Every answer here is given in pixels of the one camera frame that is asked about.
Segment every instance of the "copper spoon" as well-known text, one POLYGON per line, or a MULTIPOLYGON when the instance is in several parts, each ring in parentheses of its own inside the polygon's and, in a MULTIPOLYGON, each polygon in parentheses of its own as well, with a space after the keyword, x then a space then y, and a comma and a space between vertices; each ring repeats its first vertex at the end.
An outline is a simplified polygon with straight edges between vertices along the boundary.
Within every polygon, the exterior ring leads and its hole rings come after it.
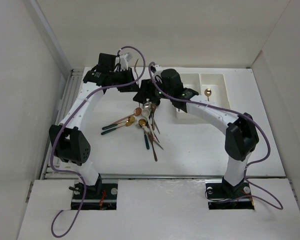
POLYGON ((126 117, 124 117, 124 118, 121 118, 120 120, 115 121, 115 122, 111 123, 110 125, 116 124, 116 123, 118 123, 118 122, 120 122, 120 121, 122 121, 122 120, 125 120, 125 119, 127 119, 127 118, 129 118, 129 117, 131 117, 131 116, 136 116, 136 117, 137 117, 137 116, 139 116, 139 115, 141 114, 141 112, 142 112, 141 107, 137 107, 137 108, 133 111, 133 114, 131 114, 131 115, 129 115, 129 116, 126 116, 126 117))

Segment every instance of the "white wall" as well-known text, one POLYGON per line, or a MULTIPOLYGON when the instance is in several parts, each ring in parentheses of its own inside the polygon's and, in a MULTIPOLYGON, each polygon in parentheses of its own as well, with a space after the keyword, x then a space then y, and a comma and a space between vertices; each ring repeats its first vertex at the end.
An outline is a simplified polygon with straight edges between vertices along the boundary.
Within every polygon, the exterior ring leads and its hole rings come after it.
POLYGON ((22 0, 0 0, 0 239, 16 239, 61 71, 22 0))
POLYGON ((288 2, 38 0, 73 67, 125 45, 163 66, 248 67, 288 2))
POLYGON ((290 1, 252 69, 300 207, 300 0, 290 1))

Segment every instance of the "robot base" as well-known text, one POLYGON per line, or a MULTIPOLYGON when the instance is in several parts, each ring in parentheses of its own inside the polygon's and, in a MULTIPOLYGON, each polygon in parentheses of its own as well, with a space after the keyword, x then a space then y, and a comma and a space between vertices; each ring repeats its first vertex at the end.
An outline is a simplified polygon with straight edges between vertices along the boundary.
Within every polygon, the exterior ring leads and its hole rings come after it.
POLYGON ((228 185, 222 182, 207 182, 205 184, 205 197, 209 200, 208 207, 210 210, 230 210, 230 209, 249 209, 254 210, 254 202, 251 197, 233 200, 230 202, 221 203, 225 200, 236 199, 246 195, 251 195, 250 186, 247 182, 242 182, 231 191, 228 185))
MULTIPOLYGON (((83 198, 84 186, 78 182, 74 187, 71 209, 77 210, 83 198)), ((103 183, 101 176, 94 186, 87 186, 82 210, 116 210, 117 209, 118 183, 103 183)))

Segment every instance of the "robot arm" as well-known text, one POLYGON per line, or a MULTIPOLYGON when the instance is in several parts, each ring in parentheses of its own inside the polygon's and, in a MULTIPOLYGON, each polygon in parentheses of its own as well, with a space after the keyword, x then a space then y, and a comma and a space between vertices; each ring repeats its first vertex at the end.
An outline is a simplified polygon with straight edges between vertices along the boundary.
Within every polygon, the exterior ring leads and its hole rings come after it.
MULTIPOLYGON (((129 53, 120 56, 100 53, 98 65, 85 75, 79 95, 66 117, 59 125, 52 125, 49 129, 50 141, 54 143, 62 125, 78 106, 86 100, 85 105, 79 109, 62 132, 53 154, 59 157, 62 162, 73 163, 74 165, 71 168, 84 177, 88 186, 96 185, 98 179, 100 179, 100 175, 89 160, 91 146, 82 131, 97 102, 103 97, 106 91, 98 91, 89 99, 87 97, 91 92, 101 87, 133 82, 132 70, 128 67, 130 59, 131 55, 129 53)), ((136 92, 138 89, 139 87, 136 83, 128 87, 118 88, 120 92, 136 92)))
MULTIPOLYGON (((155 65, 151 68, 151 71, 156 84, 169 96, 214 105, 193 89, 184 88, 180 75, 174 69, 163 70, 159 65, 155 65)), ((149 101, 159 104, 162 98, 166 97, 155 88, 149 79, 142 80, 140 91, 134 96, 133 100, 143 104, 149 99, 149 101)), ((206 120, 225 135, 224 147, 229 157, 227 170, 222 179, 222 188, 232 196, 243 183, 248 159, 259 142, 256 127, 240 116, 219 109, 190 102, 170 101, 176 108, 206 120)), ((244 115, 252 119, 248 113, 244 113, 244 115)))

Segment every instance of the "white panel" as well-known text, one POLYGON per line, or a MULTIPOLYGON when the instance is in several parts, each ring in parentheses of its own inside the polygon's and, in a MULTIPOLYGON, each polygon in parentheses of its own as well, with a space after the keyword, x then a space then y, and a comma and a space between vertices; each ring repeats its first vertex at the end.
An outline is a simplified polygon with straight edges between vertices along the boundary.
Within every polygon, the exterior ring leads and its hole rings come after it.
POLYGON ((251 66, 288 2, 38 1, 73 67, 94 66, 100 52, 125 45, 164 66, 251 66))
MULTIPOLYGON (((22 223, 19 240, 52 240, 50 226, 56 202, 65 196, 54 195, 59 180, 40 180, 33 188, 40 202, 32 201, 22 223)), ((120 180, 117 210, 81 211, 65 240, 300 240, 300 212, 287 179, 253 179, 277 196, 284 209, 277 210, 254 200, 255 210, 209 210, 204 180, 120 180)), ((251 192, 274 203, 266 193, 251 187, 251 192)), ((62 234, 76 211, 61 213, 55 231, 62 234)))
POLYGON ((253 72, 300 206, 300 0, 290 1, 253 72))
POLYGON ((0 240, 18 237, 60 79, 22 0, 0 0, 0 240))
POLYGON ((26 211, 30 181, 0 182, 0 240, 15 240, 26 211))
POLYGON ((300 142, 300 0, 290 2, 263 52, 300 142))

